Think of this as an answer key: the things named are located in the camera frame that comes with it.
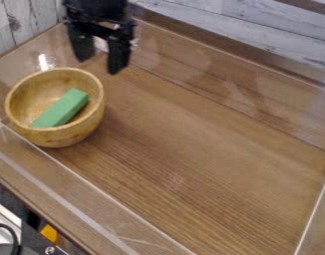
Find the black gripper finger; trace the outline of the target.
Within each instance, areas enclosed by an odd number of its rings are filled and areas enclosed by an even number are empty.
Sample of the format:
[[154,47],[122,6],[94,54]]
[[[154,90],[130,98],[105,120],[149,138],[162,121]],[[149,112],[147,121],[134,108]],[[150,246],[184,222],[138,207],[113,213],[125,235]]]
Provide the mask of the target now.
[[85,62],[95,56],[94,36],[82,24],[70,23],[67,31],[75,56]]
[[115,75],[123,68],[129,66],[133,52],[131,40],[133,33],[121,33],[113,35],[109,42],[109,73]]

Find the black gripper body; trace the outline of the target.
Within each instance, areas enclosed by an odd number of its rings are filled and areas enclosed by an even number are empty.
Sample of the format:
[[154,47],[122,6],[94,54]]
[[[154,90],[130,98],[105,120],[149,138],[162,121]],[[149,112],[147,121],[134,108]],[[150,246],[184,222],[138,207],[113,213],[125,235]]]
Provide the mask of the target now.
[[73,38],[134,38],[137,22],[129,0],[63,0],[63,6]]

